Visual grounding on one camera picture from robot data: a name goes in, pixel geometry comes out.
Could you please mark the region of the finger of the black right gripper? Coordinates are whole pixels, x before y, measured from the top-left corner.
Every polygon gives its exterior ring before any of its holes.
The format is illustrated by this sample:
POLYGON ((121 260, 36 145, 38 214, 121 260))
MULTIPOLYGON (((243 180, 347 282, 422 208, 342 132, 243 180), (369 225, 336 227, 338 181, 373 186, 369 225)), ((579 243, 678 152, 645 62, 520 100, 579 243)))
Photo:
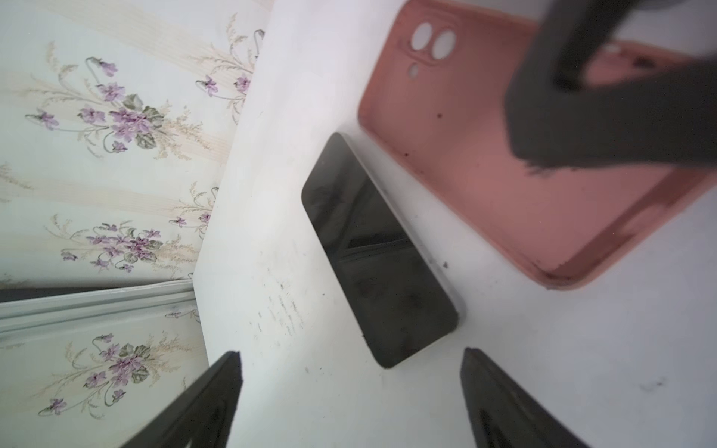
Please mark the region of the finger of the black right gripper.
POLYGON ((520 72, 506 94, 515 157, 541 168, 716 164, 716 63, 585 88, 520 72))
POLYGON ((636 5, 637 1, 556 1, 515 72, 506 99, 687 101, 687 68, 595 90, 584 87, 591 58, 636 5))

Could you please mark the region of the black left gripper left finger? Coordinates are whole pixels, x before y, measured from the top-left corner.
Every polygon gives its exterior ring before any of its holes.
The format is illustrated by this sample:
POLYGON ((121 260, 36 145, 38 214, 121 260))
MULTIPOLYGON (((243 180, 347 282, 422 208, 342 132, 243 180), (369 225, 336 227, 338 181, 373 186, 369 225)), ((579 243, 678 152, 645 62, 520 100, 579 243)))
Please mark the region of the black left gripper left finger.
POLYGON ((243 385, 241 355, 225 353, 126 447, 225 447, 243 385))

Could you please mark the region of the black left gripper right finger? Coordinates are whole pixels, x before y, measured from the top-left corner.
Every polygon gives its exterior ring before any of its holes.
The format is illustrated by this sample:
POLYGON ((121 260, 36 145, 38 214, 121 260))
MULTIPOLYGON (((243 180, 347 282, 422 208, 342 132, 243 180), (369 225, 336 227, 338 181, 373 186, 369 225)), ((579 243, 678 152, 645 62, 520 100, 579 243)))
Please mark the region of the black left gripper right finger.
POLYGON ((587 447, 484 351, 464 350, 460 382, 478 447, 587 447))

